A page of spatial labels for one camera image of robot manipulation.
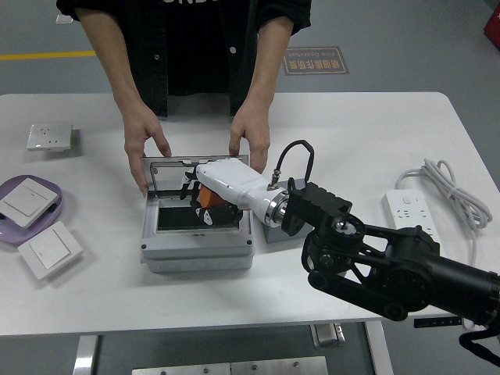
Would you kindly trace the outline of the person's right hand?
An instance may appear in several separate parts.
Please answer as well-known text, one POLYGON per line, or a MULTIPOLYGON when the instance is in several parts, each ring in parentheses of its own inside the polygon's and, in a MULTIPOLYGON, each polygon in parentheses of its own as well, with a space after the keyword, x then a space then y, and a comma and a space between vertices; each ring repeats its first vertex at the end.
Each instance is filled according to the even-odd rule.
POLYGON ((144 103, 138 102, 121 111, 124 125, 124 151, 127 154, 130 173, 144 197, 148 183, 141 164, 145 156, 145 142, 152 138, 162 156, 172 155, 169 142, 163 133, 158 117, 144 103))

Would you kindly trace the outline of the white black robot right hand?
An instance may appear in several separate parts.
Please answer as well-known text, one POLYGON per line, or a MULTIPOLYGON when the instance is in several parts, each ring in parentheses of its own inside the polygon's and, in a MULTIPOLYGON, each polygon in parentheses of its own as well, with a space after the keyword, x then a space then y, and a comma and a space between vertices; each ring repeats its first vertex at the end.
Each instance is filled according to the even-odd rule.
POLYGON ((269 227, 281 225, 288 191, 278 185, 280 170, 270 180, 236 158, 199 164, 185 173, 180 199, 191 196, 191 207, 203 223, 238 223, 251 210, 269 227))

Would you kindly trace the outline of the person's left hand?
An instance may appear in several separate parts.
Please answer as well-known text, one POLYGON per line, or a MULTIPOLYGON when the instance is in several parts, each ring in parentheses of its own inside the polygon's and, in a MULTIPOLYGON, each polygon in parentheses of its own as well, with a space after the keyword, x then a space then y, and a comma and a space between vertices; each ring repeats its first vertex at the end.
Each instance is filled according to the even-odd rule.
POLYGON ((270 105, 263 102, 245 102, 237 111, 230 128, 229 154, 240 152, 241 139, 248 142, 250 167, 258 173, 266 168, 270 147, 270 105))

